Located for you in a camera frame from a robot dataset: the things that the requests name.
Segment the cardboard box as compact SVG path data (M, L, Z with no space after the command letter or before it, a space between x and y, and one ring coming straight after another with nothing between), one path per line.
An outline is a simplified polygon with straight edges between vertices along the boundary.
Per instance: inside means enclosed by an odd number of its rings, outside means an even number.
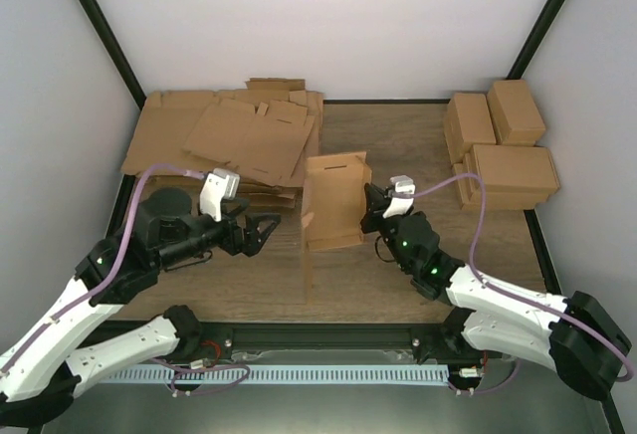
M365 151L312 156L306 161L301 205L301 267L304 295L312 299L312 253L360 245L366 211L364 186L372 169Z

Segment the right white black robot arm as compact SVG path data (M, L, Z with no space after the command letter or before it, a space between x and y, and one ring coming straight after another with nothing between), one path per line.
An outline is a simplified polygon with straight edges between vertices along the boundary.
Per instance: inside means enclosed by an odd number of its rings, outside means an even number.
M362 232L376 234L421 296L460 316L442 332L449 354L463 357L473 349L509 354L546 367L575 392L598 401L633 377L632 343L593 296L524 289L450 256L426 215L414 210L415 185L407 176L392 178L388 188L366 183L364 196Z

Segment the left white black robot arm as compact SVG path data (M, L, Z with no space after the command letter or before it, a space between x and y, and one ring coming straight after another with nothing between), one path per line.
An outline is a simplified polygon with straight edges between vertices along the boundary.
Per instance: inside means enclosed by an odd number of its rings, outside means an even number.
M105 377L151 358L195 356L201 323L186 306L172 306L142 326L84 346L106 319L153 287L161 272L211 259L257 255L281 222L278 213L246 214L249 202L215 221L193 215L190 195L167 187L136 205L132 229L100 240L76 267L39 325L1 357L1 424L33 428L64 413ZM245 214L245 223L237 221Z

